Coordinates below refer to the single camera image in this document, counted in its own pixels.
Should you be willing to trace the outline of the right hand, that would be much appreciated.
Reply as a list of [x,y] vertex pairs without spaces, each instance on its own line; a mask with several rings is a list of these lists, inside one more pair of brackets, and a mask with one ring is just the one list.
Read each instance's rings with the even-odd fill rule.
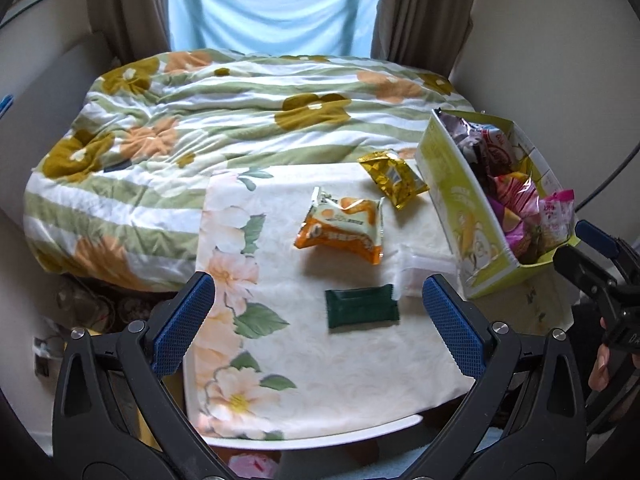
[[591,390],[601,392],[610,381],[608,362],[610,362],[611,350],[605,344],[601,344],[598,349],[596,362],[588,379],[588,386]]

